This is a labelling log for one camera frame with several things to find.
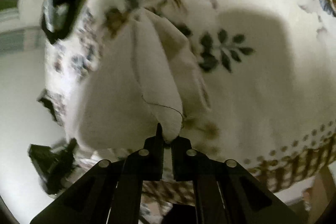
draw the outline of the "dark green object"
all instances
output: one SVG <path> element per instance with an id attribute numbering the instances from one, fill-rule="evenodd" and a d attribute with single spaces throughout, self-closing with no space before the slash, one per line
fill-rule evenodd
<path id="1" fill-rule="evenodd" d="M 61 179 L 72 170 L 73 152 L 76 146 L 75 139 L 71 139 L 68 145 L 60 147 L 57 151 L 52 150 L 50 146 L 30 145 L 28 155 L 47 194 L 56 194 L 61 190 Z"/>

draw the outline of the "screw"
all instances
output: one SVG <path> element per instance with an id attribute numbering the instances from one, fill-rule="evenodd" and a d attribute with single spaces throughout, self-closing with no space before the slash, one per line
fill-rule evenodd
<path id="1" fill-rule="evenodd" d="M 98 163 L 99 167 L 101 168 L 106 168 L 107 166 L 110 165 L 110 162 L 108 160 L 101 160 L 99 163 Z"/>
<path id="2" fill-rule="evenodd" d="M 189 149 L 187 150 L 187 155 L 190 156 L 190 157 L 193 157 L 193 156 L 196 156 L 197 155 L 197 151 L 196 150 L 193 150 L 193 149 Z"/>
<path id="3" fill-rule="evenodd" d="M 140 156 L 148 156 L 149 155 L 149 151 L 147 149 L 141 149 L 139 151 L 139 155 Z"/>
<path id="4" fill-rule="evenodd" d="M 231 167 L 231 168 L 234 168 L 234 167 L 237 166 L 237 162 L 235 160 L 227 160 L 226 165 Z"/>

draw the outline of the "silver rivet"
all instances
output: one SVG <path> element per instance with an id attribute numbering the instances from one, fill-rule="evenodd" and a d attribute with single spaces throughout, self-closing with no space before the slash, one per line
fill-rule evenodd
<path id="1" fill-rule="evenodd" d="M 108 160 L 101 160 L 99 163 L 98 163 L 99 167 L 101 168 L 106 168 L 107 166 L 110 165 L 110 162 Z"/>
<path id="2" fill-rule="evenodd" d="M 196 150 L 193 150 L 193 149 L 189 149 L 187 150 L 187 155 L 190 156 L 190 157 L 193 157 L 193 156 L 196 156 L 197 155 L 197 151 Z"/>
<path id="3" fill-rule="evenodd" d="M 237 166 L 237 162 L 235 160 L 227 160 L 226 165 L 231 167 L 231 168 L 234 168 L 234 167 Z"/>
<path id="4" fill-rule="evenodd" d="M 149 155 L 149 151 L 147 149 L 141 149 L 139 151 L 139 155 L 140 156 L 148 156 Z"/>

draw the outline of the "metal pin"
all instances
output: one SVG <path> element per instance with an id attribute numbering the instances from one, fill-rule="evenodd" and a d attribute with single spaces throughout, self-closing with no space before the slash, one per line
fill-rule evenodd
<path id="1" fill-rule="evenodd" d="M 197 155 L 197 151 L 196 150 L 193 150 L 193 149 L 189 149 L 187 150 L 187 155 L 190 156 L 190 157 L 193 157 L 193 156 L 196 156 Z"/>
<path id="2" fill-rule="evenodd" d="M 99 167 L 101 168 L 106 168 L 107 166 L 110 165 L 110 162 L 108 160 L 101 160 L 99 163 L 98 163 Z"/>
<path id="3" fill-rule="evenodd" d="M 149 155 L 149 151 L 147 149 L 141 149 L 139 151 L 139 155 L 140 156 L 147 156 L 147 155 Z"/>
<path id="4" fill-rule="evenodd" d="M 226 165 L 231 167 L 231 168 L 234 168 L 234 167 L 237 166 L 237 162 L 235 160 L 227 160 Z"/>

